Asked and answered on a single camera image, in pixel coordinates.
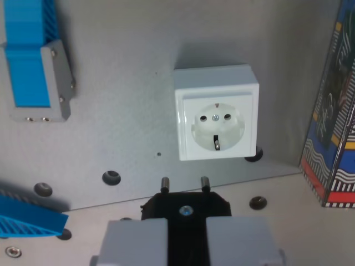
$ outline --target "gray bracket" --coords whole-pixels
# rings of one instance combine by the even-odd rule
[[[15,121],[66,121],[70,117],[69,101],[74,95],[74,83],[62,41],[55,40],[40,49],[50,101],[49,108],[15,106],[5,47],[6,43],[0,45],[0,80],[10,117]]]

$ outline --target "colorful box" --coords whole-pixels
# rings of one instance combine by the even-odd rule
[[[355,208],[355,0],[343,1],[300,168],[322,206]]]

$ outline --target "blue plastic part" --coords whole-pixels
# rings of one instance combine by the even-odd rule
[[[0,196],[0,237],[48,237],[63,233],[68,216]]]
[[[4,12],[15,106],[49,108],[40,48],[59,39],[54,0],[4,0]]]

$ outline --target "white plastic box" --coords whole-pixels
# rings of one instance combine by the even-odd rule
[[[181,161],[255,156],[259,83],[249,65],[175,70],[174,82]]]

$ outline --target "metal wall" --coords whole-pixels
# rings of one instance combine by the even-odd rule
[[[53,205],[76,209],[152,196],[164,176],[172,191],[184,191],[199,188],[201,176],[218,186],[298,172],[339,1],[56,4],[77,80],[72,115],[65,123],[14,122],[1,96],[0,186],[31,194],[46,182]],[[239,62],[260,82],[264,157],[180,162],[173,69]],[[102,182],[107,170],[120,173],[117,186]]]

